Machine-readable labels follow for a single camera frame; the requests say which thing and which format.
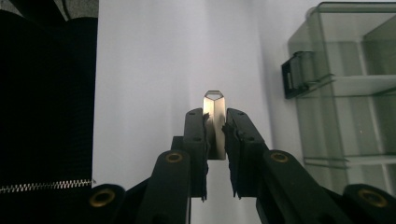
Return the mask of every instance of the silver metallic object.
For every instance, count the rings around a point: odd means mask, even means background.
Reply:
[[[210,144],[210,160],[225,160],[225,136],[222,126],[225,124],[225,99],[220,91],[208,91],[204,97],[204,115],[206,138]]]

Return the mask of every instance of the metal zipper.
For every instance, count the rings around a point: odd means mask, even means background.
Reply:
[[[65,180],[65,181],[54,181],[47,183],[30,183],[30,184],[17,184],[1,186],[0,194],[4,193],[18,193],[26,191],[35,191],[43,189],[73,189],[88,187],[94,180],[91,179],[79,179],[79,180]]]

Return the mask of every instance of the black cable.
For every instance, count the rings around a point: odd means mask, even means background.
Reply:
[[[67,20],[70,21],[72,18],[70,17],[69,10],[67,9],[66,0],[62,0],[62,7],[64,8],[64,14],[66,15]]]

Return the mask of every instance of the gray floor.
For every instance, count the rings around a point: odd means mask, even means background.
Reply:
[[[67,20],[62,6],[62,0],[55,0],[55,3],[64,15],[64,18]],[[66,6],[71,19],[80,17],[98,17],[99,0],[66,0]],[[8,0],[0,0],[0,9],[21,15],[21,13]]]

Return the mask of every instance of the transparent container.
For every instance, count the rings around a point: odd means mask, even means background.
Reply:
[[[365,183],[395,196],[396,3],[322,3],[289,51],[307,171],[338,193]]]

